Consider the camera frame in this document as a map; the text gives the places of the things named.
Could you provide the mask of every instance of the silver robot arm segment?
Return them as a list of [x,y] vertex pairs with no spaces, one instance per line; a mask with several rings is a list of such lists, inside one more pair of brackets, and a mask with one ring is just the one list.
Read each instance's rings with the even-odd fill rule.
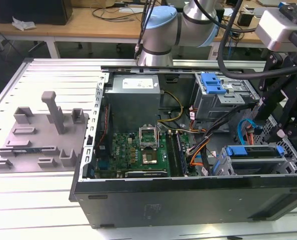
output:
[[[216,0],[199,0],[198,2],[208,14],[216,18]],[[159,16],[154,15],[153,12],[149,20],[154,20],[154,18],[159,18]],[[158,27],[146,28],[143,36],[143,49],[137,64],[139,66],[172,66],[172,46],[208,46],[213,41],[217,28],[191,0],[184,6],[183,13],[177,13],[170,22]]]

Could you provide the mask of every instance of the floor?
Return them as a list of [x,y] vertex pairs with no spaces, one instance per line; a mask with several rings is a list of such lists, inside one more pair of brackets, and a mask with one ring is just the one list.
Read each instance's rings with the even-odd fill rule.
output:
[[[0,52],[0,92],[11,79],[18,67],[21,65],[23,58],[11,48],[7,41],[2,43],[4,51]],[[123,43],[120,45],[121,52],[116,51],[116,44],[114,43],[92,43],[93,54],[89,55],[87,51],[87,44],[82,43],[83,48],[79,49],[75,42],[58,42],[59,52],[62,58],[70,59],[132,59],[134,57],[134,44]],[[34,46],[32,41],[15,41],[13,45],[24,56],[29,57],[28,51]],[[173,59],[179,59],[178,48],[174,47],[172,50]],[[209,47],[185,47],[182,59],[190,60],[206,60],[209,56]],[[225,49],[224,54],[229,53],[229,48]],[[34,58],[50,58],[50,54],[46,45],[40,47],[32,54]],[[261,61],[261,51],[253,48],[251,50],[246,48],[231,49],[230,60],[242,61]]]

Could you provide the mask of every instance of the desk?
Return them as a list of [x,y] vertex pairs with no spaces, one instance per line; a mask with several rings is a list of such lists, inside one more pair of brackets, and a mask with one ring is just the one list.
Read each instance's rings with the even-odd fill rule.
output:
[[[254,1],[244,0],[242,6],[260,7]],[[126,14],[129,13],[106,13],[105,17],[112,18]],[[132,18],[134,21],[109,22],[92,16],[89,8],[74,8],[66,25],[37,24],[35,29],[20,31],[11,24],[0,24],[0,31],[9,40],[45,41],[51,58],[60,58],[56,42],[136,43],[140,34],[140,22],[135,17]],[[255,28],[258,22],[258,19],[253,18],[250,27]],[[220,30],[219,35],[214,39],[209,59],[216,59],[223,33]],[[264,48],[264,45],[252,32],[245,34],[238,43],[238,47]]]
[[[229,68],[261,71],[265,62],[229,61],[225,64]],[[33,113],[45,113],[46,108],[40,104],[42,91],[56,91],[56,103],[63,113],[70,113],[72,108],[83,108],[91,114],[97,81],[102,74],[100,65],[135,66],[136,63],[121,59],[35,59],[24,62],[0,94],[0,146],[15,121],[16,107],[29,106]],[[174,60],[174,65],[216,68],[217,62]],[[68,200],[73,174],[0,174],[0,240],[224,240],[227,236],[248,240],[297,240],[297,208],[277,221],[94,230],[79,204]]]

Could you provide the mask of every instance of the aluminum extrusion table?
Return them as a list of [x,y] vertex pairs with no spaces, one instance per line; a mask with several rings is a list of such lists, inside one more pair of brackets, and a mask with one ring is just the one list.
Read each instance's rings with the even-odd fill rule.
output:
[[[215,61],[175,60],[176,66],[216,67]],[[260,71],[264,62],[230,61],[230,67]],[[63,112],[89,113],[100,65],[135,65],[133,60],[34,59],[24,62],[0,94],[0,146],[11,129],[17,106],[45,113],[41,92],[56,91]],[[68,200],[73,172],[0,174],[0,239],[217,239],[297,240],[297,208],[272,222],[152,226],[94,230],[77,202]]]

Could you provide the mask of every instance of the motherboard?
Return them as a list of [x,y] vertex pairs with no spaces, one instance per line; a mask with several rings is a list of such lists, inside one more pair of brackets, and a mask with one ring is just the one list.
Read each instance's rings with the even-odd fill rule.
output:
[[114,133],[109,161],[100,160],[100,178],[178,177],[187,172],[185,154],[189,136],[179,132],[156,131],[156,127],[139,132]]

